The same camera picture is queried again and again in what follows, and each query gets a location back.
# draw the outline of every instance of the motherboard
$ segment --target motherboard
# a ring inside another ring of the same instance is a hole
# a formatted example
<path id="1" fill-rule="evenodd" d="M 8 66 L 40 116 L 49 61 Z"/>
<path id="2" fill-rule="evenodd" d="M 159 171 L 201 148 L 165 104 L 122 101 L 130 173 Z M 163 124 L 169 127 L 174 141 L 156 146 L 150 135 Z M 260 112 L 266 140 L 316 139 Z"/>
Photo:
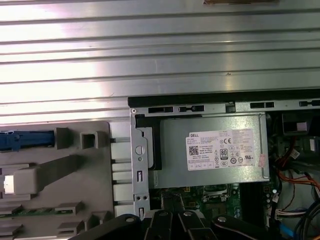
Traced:
<path id="1" fill-rule="evenodd" d="M 162 192 L 180 193 L 186 210 L 200 211 L 209 221 L 222 214 L 241 219 L 239 184 L 152 189 L 151 209 L 161 209 Z"/>

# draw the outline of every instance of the silver metal sheet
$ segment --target silver metal sheet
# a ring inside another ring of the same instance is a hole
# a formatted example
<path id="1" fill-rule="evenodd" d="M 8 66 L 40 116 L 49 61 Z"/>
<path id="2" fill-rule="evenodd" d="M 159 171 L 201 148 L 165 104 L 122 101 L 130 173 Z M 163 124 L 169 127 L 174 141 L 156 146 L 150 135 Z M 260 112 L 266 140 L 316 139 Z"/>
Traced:
<path id="1" fill-rule="evenodd" d="M 319 11 L 318 0 L 1 1 L 0 124 L 128 120 L 128 96 L 319 88 Z"/>
<path id="2" fill-rule="evenodd" d="M 267 127 L 264 114 L 230 114 L 218 117 L 167 119 L 161 123 L 162 170 L 150 171 L 154 188 L 174 188 L 269 180 L 269 166 L 258 167 L 260 154 L 268 155 Z M 255 166 L 226 167 L 188 171 L 186 137 L 189 133 L 232 129 L 253 129 Z"/>

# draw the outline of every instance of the gray plastic bracket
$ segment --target gray plastic bracket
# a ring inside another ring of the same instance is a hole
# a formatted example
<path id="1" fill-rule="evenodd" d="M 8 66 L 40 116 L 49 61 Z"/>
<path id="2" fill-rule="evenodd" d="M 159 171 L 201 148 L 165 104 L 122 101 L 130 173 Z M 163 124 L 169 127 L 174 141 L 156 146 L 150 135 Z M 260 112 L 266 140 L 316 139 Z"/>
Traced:
<path id="1" fill-rule="evenodd" d="M 57 150 L 67 149 L 72 144 L 71 134 L 67 127 L 54 129 L 54 147 Z"/>
<path id="2" fill-rule="evenodd" d="M 80 201 L 80 202 L 62 203 L 59 206 L 57 206 L 54 210 L 56 212 L 72 211 L 72 215 L 75 216 L 83 208 L 84 208 L 84 204 Z"/>
<path id="3" fill-rule="evenodd" d="M 81 132 L 80 133 L 81 149 L 104 148 L 107 146 L 107 136 L 103 131 Z"/>
<path id="4" fill-rule="evenodd" d="M 83 221 L 63 222 L 57 228 L 58 237 L 72 237 L 81 230 L 85 229 L 85 223 Z"/>

